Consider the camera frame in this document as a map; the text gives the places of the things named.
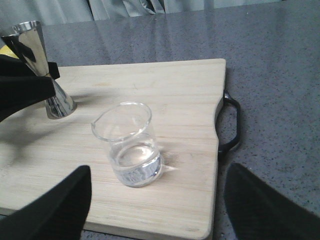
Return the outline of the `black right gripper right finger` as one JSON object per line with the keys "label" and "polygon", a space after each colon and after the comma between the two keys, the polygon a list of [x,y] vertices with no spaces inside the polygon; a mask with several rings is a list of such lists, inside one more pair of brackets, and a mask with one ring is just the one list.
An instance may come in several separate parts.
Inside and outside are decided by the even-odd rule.
{"label": "black right gripper right finger", "polygon": [[320,218],[239,163],[227,171],[224,201],[239,240],[318,240]]}

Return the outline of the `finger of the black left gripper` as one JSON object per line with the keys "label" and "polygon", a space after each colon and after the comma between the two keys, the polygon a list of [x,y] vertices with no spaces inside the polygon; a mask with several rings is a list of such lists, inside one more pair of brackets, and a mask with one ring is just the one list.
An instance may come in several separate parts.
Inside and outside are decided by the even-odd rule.
{"label": "finger of the black left gripper", "polygon": [[[60,77],[60,72],[56,62],[49,62],[49,73],[53,79]],[[36,74],[20,59],[4,54],[0,55],[0,75],[7,77],[36,77]]]}
{"label": "finger of the black left gripper", "polygon": [[33,104],[55,95],[53,80],[49,77],[0,77],[0,120]]}

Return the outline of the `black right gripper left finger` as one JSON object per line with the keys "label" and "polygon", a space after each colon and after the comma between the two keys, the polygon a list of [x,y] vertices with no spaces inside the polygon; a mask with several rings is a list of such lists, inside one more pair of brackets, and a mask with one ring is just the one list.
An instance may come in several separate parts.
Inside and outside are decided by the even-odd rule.
{"label": "black right gripper left finger", "polygon": [[2,240],[78,240],[92,199],[91,169],[79,166],[47,193],[0,221]]}

